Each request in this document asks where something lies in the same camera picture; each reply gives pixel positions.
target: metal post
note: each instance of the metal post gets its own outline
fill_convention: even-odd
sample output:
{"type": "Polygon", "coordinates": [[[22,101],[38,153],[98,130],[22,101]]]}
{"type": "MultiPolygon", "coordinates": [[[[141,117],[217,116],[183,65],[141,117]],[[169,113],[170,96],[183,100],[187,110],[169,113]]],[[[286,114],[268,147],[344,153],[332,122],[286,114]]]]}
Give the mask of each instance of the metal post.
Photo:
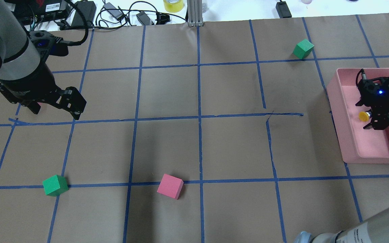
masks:
{"type": "Polygon", "coordinates": [[[202,0],[187,0],[188,26],[204,26],[202,0]]]}

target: green cube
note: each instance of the green cube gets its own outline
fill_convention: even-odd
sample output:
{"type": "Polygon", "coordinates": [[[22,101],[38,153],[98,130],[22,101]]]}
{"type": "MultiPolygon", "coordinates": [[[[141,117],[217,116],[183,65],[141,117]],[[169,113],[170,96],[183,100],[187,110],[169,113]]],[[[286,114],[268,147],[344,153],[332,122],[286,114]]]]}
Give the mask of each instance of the green cube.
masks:
{"type": "Polygon", "coordinates": [[[48,196],[56,197],[63,192],[68,191],[67,181],[64,177],[54,175],[43,181],[43,188],[48,196]]]}
{"type": "Polygon", "coordinates": [[[304,39],[295,46],[293,54],[296,55],[299,59],[303,60],[306,58],[315,46],[310,43],[307,39],[304,39]]]}

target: white label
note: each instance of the white label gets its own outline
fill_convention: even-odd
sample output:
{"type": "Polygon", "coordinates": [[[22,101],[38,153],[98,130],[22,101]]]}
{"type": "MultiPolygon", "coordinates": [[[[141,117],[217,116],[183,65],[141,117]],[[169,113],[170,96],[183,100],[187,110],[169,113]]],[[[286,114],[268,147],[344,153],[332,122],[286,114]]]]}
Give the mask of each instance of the white label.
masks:
{"type": "Polygon", "coordinates": [[[46,12],[59,10],[59,5],[60,5],[59,3],[46,5],[46,12]]]}
{"type": "Polygon", "coordinates": [[[367,222],[338,238],[336,243],[372,243],[367,232],[367,222]]]}
{"type": "Polygon", "coordinates": [[[6,5],[10,9],[10,11],[14,12],[14,8],[16,7],[16,4],[14,4],[14,3],[6,3],[6,5]]]}

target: yellow tape roll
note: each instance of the yellow tape roll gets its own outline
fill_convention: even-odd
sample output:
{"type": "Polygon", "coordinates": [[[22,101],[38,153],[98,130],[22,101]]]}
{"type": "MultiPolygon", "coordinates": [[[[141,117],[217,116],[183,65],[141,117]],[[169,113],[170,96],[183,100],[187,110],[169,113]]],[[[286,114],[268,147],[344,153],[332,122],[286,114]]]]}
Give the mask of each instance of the yellow tape roll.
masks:
{"type": "Polygon", "coordinates": [[[163,0],[163,3],[168,12],[179,12],[184,7],[182,0],[163,0]]]}

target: pink bin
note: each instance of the pink bin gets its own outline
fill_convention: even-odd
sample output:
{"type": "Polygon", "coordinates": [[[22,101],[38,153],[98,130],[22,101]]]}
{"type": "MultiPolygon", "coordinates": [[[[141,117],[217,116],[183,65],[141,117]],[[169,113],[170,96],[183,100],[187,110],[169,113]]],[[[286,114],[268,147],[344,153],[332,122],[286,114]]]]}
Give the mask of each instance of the pink bin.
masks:
{"type": "MultiPolygon", "coordinates": [[[[369,110],[366,106],[355,106],[360,100],[360,93],[355,86],[359,70],[339,68],[327,86],[341,155],[346,163],[389,164],[389,127],[383,131],[365,130],[363,126],[367,123],[358,118],[359,112],[369,110]]],[[[368,79],[389,77],[389,68],[364,70],[368,79]]]]}

